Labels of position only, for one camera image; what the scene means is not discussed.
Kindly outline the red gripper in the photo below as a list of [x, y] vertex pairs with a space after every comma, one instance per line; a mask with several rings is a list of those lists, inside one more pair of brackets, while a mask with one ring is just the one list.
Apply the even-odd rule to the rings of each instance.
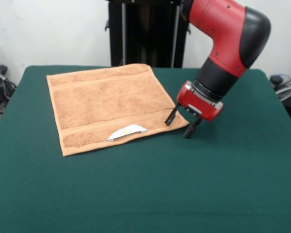
[[189, 138], [197, 126], [201, 123], [202, 119], [206, 121], [212, 121], [215, 119], [221, 112], [224, 104], [221, 101], [214, 102], [200, 95], [193, 88], [192, 83], [190, 81], [186, 81], [178, 93], [177, 104], [164, 122], [166, 126], [170, 126], [174, 121], [177, 110], [180, 106], [189, 109], [194, 114], [201, 117], [197, 118], [193, 124], [190, 124], [184, 132], [183, 137]]

